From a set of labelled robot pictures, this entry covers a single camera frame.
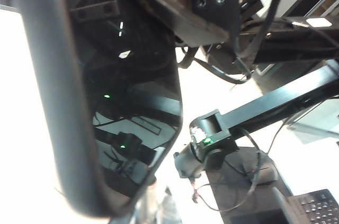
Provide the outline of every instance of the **green led light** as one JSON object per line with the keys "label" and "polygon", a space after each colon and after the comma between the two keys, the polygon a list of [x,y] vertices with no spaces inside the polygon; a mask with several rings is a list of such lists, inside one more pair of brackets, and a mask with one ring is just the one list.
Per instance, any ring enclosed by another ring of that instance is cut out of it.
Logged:
{"label": "green led light", "polygon": [[202,142],[203,142],[205,145],[210,144],[210,143],[213,143],[213,141],[212,141],[211,138],[205,138]]}

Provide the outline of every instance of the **black keyboard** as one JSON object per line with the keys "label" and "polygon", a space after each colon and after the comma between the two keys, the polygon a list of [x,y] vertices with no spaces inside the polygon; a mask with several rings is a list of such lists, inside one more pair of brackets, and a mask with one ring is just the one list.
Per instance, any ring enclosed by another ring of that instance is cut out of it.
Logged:
{"label": "black keyboard", "polygon": [[289,197],[293,204],[298,204],[301,215],[312,224],[339,224],[339,205],[329,190],[314,191]]}

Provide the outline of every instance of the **black metal arm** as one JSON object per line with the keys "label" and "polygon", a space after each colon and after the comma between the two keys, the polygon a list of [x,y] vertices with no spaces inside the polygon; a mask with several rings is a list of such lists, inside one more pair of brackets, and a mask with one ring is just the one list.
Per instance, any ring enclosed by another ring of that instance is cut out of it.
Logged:
{"label": "black metal arm", "polygon": [[181,178],[198,177],[204,169],[219,169],[227,154],[238,148],[237,128],[253,132],[339,93],[339,64],[335,60],[293,82],[224,115],[214,110],[190,124],[191,143],[175,154]]}

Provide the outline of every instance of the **black bracket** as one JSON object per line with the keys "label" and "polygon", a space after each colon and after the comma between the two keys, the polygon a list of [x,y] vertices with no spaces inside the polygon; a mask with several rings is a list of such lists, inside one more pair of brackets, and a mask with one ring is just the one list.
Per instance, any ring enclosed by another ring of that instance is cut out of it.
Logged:
{"label": "black bracket", "polygon": [[75,8],[70,13],[78,23],[82,23],[120,16],[120,9],[118,1],[114,0]]}
{"label": "black bracket", "polygon": [[335,60],[224,115],[214,110],[190,124],[192,141],[175,155],[181,177],[198,177],[218,169],[238,148],[242,128],[253,132],[339,94],[339,64]]}

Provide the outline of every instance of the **black cable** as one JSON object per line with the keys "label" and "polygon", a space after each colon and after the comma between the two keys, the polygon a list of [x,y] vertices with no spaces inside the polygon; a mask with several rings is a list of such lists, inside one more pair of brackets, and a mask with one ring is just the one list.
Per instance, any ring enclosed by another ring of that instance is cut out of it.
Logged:
{"label": "black cable", "polygon": [[96,112],[94,113],[94,118],[96,119],[96,121],[97,121],[97,123],[98,123],[98,124],[96,124],[96,125],[99,125],[99,124],[100,124],[100,121],[99,121],[99,119],[98,119],[97,116],[96,116]]}
{"label": "black cable", "polygon": [[112,124],[112,123],[115,123],[115,122],[120,122],[122,120],[126,120],[126,118],[120,118],[120,119],[117,119],[117,120],[114,120],[114,121],[109,121],[109,122],[105,122],[105,123],[100,123],[100,124],[97,124],[97,125],[93,125],[93,127],[101,127],[101,126],[105,126],[105,125],[108,125],[108,124]]}
{"label": "black cable", "polygon": [[260,171],[260,168],[263,164],[263,162],[261,161],[261,151],[259,149],[259,146],[258,144],[255,142],[255,140],[251,137],[251,135],[248,133],[247,130],[244,130],[242,128],[236,128],[238,130],[240,130],[244,136],[247,136],[248,139],[251,141],[251,143],[254,145],[254,147],[257,149],[257,168],[255,169],[254,171],[254,176],[253,176],[253,180],[252,180],[252,183],[251,183],[251,187],[248,189],[247,193],[246,193],[246,196],[243,198],[243,200],[241,200],[238,204],[236,204],[235,206],[231,207],[231,208],[228,208],[228,209],[216,209],[216,208],[213,208],[211,207],[207,202],[206,200],[198,193],[198,190],[202,187],[205,187],[205,186],[220,186],[220,185],[225,185],[225,183],[207,183],[207,184],[204,184],[204,185],[201,185],[199,188],[195,188],[194,187],[194,182],[191,181],[191,184],[193,186],[193,189],[194,189],[194,193],[192,195],[192,199],[197,202],[197,198],[201,198],[201,200],[204,202],[204,204],[211,210],[213,211],[217,211],[217,212],[229,212],[231,210],[234,210],[236,208],[238,208],[239,206],[241,206],[243,203],[245,203],[247,201],[247,199],[252,195],[252,193],[254,192],[257,184],[258,184],[258,174],[259,174],[259,171]]}
{"label": "black cable", "polygon": [[308,29],[318,33],[320,36],[322,36],[325,40],[327,40],[329,43],[331,43],[333,46],[335,46],[337,49],[339,49],[339,43],[336,42],[334,39],[332,39],[328,34],[325,32],[322,32],[321,30],[315,28],[315,27],[308,27]]}
{"label": "black cable", "polygon": [[230,162],[228,162],[226,158],[224,159],[224,162],[225,162],[228,166],[230,166],[235,172],[237,172],[237,173],[239,173],[239,174],[241,174],[241,175],[246,175],[245,172],[240,171],[240,170],[239,170],[238,168],[236,168],[233,164],[231,164]]}
{"label": "black cable", "polygon": [[126,178],[127,178],[128,180],[130,180],[130,181],[133,182],[134,184],[137,184],[137,183],[129,176],[129,174],[127,174],[126,171],[123,169],[123,162],[124,162],[124,161],[122,161],[122,160],[120,160],[120,159],[118,158],[117,154],[113,151],[113,149],[114,149],[113,146],[111,146],[111,152],[113,153],[113,155],[115,156],[116,159],[112,158],[112,156],[110,156],[110,155],[109,155],[108,153],[106,153],[105,151],[104,151],[104,154],[105,154],[108,158],[110,158],[111,160],[113,160],[113,161],[115,161],[116,163],[119,164],[119,166],[114,170],[114,172],[116,172],[117,169],[120,169],[121,172],[126,176]]}
{"label": "black cable", "polygon": [[184,58],[180,63],[178,63],[179,68],[187,69],[191,64],[192,61],[194,60],[194,56],[197,53],[199,47],[197,48],[188,48],[187,52],[185,51],[184,48],[181,48],[183,50],[183,53],[185,54]]}
{"label": "black cable", "polygon": [[264,38],[267,35],[267,32],[271,26],[271,24],[274,21],[274,17],[276,14],[276,11],[278,9],[278,5],[280,3],[280,0],[272,0],[271,5],[269,7],[269,11],[267,13],[267,16],[257,33],[257,35],[254,37],[253,41],[245,48],[245,50],[241,51],[239,54],[239,57],[244,58],[248,57],[250,55],[256,55],[259,51],[260,45]]}
{"label": "black cable", "polygon": [[247,81],[249,81],[252,78],[252,74],[250,72],[250,70],[247,68],[247,66],[243,63],[243,61],[239,58],[236,57],[234,63],[238,66],[238,68],[240,69],[240,71],[246,76],[246,79],[237,79],[232,77],[229,74],[226,74],[225,72],[223,72],[221,69],[217,68],[216,66],[213,66],[205,61],[202,61],[198,58],[194,58],[194,61],[196,61],[199,65],[201,65],[202,67],[204,67],[206,70],[208,70],[209,72],[213,73],[214,75],[216,75],[217,77],[232,83],[232,84],[236,84],[236,85],[240,85],[243,83],[246,83]]}
{"label": "black cable", "polygon": [[272,149],[272,146],[273,146],[273,144],[274,144],[274,141],[275,141],[275,139],[276,139],[278,133],[281,131],[282,127],[284,127],[284,126],[286,125],[286,123],[288,123],[288,122],[290,121],[291,118],[292,118],[292,115],[291,115],[290,117],[286,118],[285,121],[281,124],[280,128],[279,128],[279,129],[277,130],[277,132],[275,133],[275,135],[274,135],[274,137],[273,137],[273,139],[272,139],[271,145],[270,145],[270,147],[269,147],[269,150],[266,152],[267,155],[269,155],[269,153],[270,153],[270,151],[271,151],[271,149]]}

